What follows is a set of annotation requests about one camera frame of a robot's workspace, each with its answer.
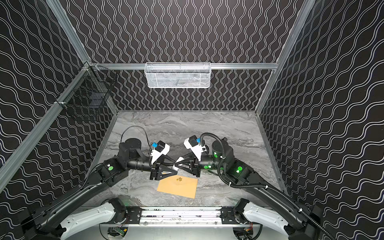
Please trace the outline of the brown paper envelope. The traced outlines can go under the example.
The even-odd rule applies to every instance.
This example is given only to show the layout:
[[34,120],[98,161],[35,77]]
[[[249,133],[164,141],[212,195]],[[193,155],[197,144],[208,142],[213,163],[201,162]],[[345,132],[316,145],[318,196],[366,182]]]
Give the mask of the brown paper envelope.
[[194,199],[197,186],[197,179],[184,176],[171,176],[159,181],[157,191]]

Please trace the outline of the white glue stick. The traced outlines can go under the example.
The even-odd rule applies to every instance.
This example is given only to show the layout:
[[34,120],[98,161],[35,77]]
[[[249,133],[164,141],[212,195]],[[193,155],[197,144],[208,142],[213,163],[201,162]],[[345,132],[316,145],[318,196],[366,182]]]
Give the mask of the white glue stick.
[[185,158],[183,158],[183,157],[179,157],[179,158],[176,160],[176,162],[175,162],[175,164],[174,164],[174,170],[176,170],[176,171],[179,170],[179,168],[176,166],[176,164],[179,163],[179,162],[181,162],[181,161],[183,161],[184,159],[185,159]]

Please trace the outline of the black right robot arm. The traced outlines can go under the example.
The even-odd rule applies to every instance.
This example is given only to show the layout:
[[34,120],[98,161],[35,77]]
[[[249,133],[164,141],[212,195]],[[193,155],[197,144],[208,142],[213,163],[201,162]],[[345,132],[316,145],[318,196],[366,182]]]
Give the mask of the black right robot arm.
[[186,140],[190,153],[180,157],[175,167],[200,177],[201,171],[216,170],[229,187],[241,189],[267,204],[261,207],[240,199],[233,209],[238,223],[257,223],[277,231],[290,240],[317,240],[326,230],[321,225],[321,208],[307,207],[268,183],[245,162],[237,159],[226,138],[212,143],[212,154],[200,139]]

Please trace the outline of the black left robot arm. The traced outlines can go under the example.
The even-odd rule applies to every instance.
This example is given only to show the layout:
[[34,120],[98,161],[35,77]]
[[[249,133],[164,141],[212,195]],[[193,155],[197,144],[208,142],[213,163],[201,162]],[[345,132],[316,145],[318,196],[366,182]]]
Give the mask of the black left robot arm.
[[163,180],[177,174],[164,162],[170,150],[168,144],[162,141],[154,143],[149,156],[142,152],[141,146],[141,141],[136,138],[120,143],[118,154],[96,165],[79,186],[42,208],[18,213],[20,224],[17,231],[23,233],[26,240],[65,240],[93,225],[135,220],[118,198],[80,214],[74,212],[94,196],[126,178],[130,170],[149,172],[151,180]]

